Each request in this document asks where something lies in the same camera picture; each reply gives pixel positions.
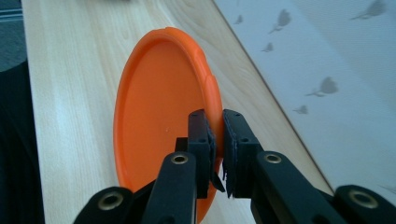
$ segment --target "black object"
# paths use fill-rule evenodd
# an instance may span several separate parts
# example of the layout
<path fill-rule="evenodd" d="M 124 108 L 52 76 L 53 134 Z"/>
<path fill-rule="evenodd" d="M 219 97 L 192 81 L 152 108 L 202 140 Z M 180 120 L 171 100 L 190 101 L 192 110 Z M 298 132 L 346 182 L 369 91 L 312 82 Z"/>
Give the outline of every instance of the black object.
<path fill-rule="evenodd" d="M 166 156 L 141 223 L 195 223 L 195 172 L 192 154 L 174 152 Z"/>
<path fill-rule="evenodd" d="M 241 114 L 224 110 L 223 116 L 227 193 L 235 198 L 250 198 L 257 223 L 396 223 L 395 206 L 378 194 L 358 186 L 344 186 L 332 197 L 315 189 L 284 155 L 262 150 Z M 205 197 L 210 175 L 214 174 L 214 152 L 210 147 L 214 140 L 203 110 L 191 113 L 189 118 L 189 137 L 177 139 L 176 152 L 164 159 L 153 190 L 141 194 L 145 197 L 137 197 L 140 203 L 135 207 L 114 208 L 121 210 L 122 214 L 117 213 L 120 217 L 138 217 L 136 211 L 142 212 L 142 219 L 100 223 L 196 222 L 196 199 L 198 194 Z M 100 197 L 93 197 L 96 200 L 90 200 L 81 213 L 87 207 L 98 206 Z M 96 213 L 92 209 L 85 215 L 93 217 Z M 80 215 L 76 223 L 93 220 L 79 218 Z"/>
<path fill-rule="evenodd" d="M 0 223 L 44 223 L 28 63 L 0 73 Z"/>

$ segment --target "light wood surface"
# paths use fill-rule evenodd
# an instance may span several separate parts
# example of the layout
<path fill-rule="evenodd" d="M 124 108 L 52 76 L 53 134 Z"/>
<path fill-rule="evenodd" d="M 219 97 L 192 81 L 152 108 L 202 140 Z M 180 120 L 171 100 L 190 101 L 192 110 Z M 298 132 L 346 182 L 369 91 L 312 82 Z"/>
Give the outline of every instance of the light wood surface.
<path fill-rule="evenodd" d="M 73 222 L 94 193 L 118 185 L 112 128 L 120 74 L 137 41 L 165 26 L 198 42 L 224 108 L 246 117 L 264 149 L 282 152 L 331 192 L 210 0 L 22 2 L 47 223 Z M 249 200 L 221 193 L 204 220 L 253 222 Z"/>

